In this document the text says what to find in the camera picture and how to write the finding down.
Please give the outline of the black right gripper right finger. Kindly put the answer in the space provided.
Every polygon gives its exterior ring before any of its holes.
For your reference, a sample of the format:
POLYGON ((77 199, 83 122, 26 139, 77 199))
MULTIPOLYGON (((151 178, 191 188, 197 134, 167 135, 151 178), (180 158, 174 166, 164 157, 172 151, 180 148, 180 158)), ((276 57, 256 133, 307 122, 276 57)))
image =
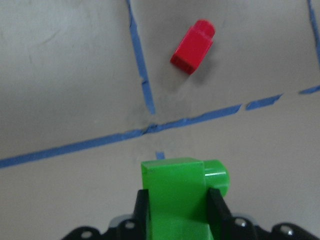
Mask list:
POLYGON ((214 240, 232 239, 233 215, 219 189, 209 188, 206 194, 206 215, 214 240))

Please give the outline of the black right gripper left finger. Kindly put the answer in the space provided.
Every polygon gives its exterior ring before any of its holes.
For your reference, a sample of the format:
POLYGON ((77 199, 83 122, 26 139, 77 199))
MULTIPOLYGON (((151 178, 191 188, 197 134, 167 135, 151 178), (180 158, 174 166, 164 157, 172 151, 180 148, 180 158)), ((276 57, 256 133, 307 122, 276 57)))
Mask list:
POLYGON ((138 240, 147 240, 149 238, 149 218, 150 218, 150 201, 149 191, 140 189, 133 209, 132 219, 134 222, 134 233, 137 234, 138 240))

